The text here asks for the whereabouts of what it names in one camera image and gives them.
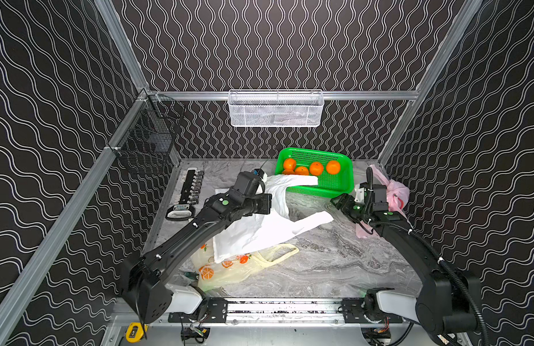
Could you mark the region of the white plastic bag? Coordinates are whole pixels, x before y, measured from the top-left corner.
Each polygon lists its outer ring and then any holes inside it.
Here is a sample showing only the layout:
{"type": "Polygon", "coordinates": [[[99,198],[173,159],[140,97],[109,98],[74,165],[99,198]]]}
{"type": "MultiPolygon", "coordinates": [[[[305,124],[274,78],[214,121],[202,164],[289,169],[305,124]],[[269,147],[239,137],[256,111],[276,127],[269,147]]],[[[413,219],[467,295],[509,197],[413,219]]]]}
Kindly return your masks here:
{"type": "Polygon", "coordinates": [[[282,244],[318,226],[333,221],[327,211],[292,221],[286,202],[287,189],[316,186],[318,178],[304,175],[274,175],[266,179],[266,192],[272,197],[270,213],[254,214],[234,222],[213,237],[214,259],[221,263],[237,255],[258,252],[282,244]]]}

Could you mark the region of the pink plastic bag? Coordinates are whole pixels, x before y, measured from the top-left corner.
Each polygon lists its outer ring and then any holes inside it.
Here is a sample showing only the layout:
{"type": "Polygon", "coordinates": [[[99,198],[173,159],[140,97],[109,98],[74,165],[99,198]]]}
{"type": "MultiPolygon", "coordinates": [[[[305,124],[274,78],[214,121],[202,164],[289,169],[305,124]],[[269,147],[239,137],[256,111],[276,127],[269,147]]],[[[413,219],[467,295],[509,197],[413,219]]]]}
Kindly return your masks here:
{"type": "MultiPolygon", "coordinates": [[[[376,164],[371,164],[368,168],[372,169],[373,178],[375,180],[374,183],[386,187],[386,201],[388,203],[389,211],[398,212],[406,217],[404,209],[408,204],[410,196],[408,187],[400,182],[389,179],[385,173],[379,170],[379,167],[376,164]]],[[[372,227],[367,226],[366,223],[360,222],[359,225],[356,225],[356,236],[359,239],[371,236],[369,232],[372,232],[372,227]]]]}

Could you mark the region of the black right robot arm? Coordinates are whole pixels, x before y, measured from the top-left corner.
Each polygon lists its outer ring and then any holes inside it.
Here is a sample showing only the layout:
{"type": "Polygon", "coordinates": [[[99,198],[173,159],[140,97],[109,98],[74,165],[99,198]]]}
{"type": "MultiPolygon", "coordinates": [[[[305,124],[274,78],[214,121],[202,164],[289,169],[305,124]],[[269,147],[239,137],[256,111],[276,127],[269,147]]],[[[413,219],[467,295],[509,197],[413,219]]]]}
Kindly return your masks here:
{"type": "Polygon", "coordinates": [[[480,343],[489,345],[488,327],[481,308],[480,279],[456,268],[434,249],[407,218],[387,202],[388,188],[375,184],[372,168],[360,185],[362,199],[343,193],[331,204],[347,219],[389,242],[421,279],[417,296],[399,294],[391,288],[369,289],[360,308],[365,319],[388,323],[392,316],[421,326],[438,345],[458,345],[461,333],[477,332],[480,343]]]}

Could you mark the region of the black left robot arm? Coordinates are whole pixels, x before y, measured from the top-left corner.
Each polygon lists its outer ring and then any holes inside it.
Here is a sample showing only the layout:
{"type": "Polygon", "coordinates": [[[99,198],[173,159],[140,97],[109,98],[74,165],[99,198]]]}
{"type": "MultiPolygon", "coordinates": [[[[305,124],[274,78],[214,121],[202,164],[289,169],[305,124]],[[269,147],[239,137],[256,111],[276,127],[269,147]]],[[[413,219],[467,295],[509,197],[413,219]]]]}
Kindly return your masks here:
{"type": "Polygon", "coordinates": [[[144,255],[135,252],[124,259],[120,297],[139,322],[150,324],[166,313],[175,295],[166,287],[173,271],[234,222],[254,214],[270,214],[271,200],[263,177],[255,172],[240,172],[227,192],[208,198],[202,210],[177,234],[144,255]]]}

